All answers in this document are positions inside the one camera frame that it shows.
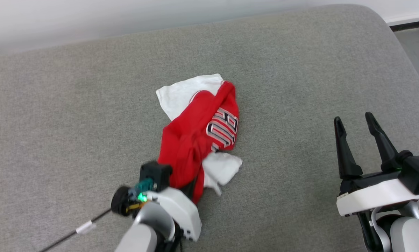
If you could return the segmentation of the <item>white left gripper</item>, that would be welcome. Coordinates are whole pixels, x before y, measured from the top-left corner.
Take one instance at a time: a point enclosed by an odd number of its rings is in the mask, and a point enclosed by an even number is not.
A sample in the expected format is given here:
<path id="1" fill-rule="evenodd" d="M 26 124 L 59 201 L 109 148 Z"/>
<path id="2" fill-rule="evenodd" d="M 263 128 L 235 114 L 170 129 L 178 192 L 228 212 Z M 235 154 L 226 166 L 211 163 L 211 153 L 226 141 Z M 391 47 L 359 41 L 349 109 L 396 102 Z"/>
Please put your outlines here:
<path id="1" fill-rule="evenodd" d="M 194 177 L 180 190 L 168 187 L 161 192 L 147 192 L 147 198 L 156 200 L 184 231 L 185 238 L 194 242 L 198 241 L 203 226 L 197 206 L 192 202 L 196 181 Z"/>

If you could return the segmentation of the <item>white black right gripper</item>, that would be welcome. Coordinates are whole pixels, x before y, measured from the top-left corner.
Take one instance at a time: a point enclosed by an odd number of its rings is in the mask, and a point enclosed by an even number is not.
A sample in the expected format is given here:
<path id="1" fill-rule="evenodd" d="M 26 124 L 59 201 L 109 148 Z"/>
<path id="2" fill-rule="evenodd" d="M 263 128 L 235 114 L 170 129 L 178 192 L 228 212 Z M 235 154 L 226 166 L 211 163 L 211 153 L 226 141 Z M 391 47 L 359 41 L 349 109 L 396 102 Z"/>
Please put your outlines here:
<path id="1" fill-rule="evenodd" d="M 398 179 L 401 169 L 396 160 L 398 152 L 374 115 L 366 112 L 365 119 L 378 147 L 382 172 L 363 175 L 347 143 L 341 118 L 334 118 L 339 178 L 342 180 L 336 205 L 341 216 L 419 199 L 419 194 L 411 192 Z"/>

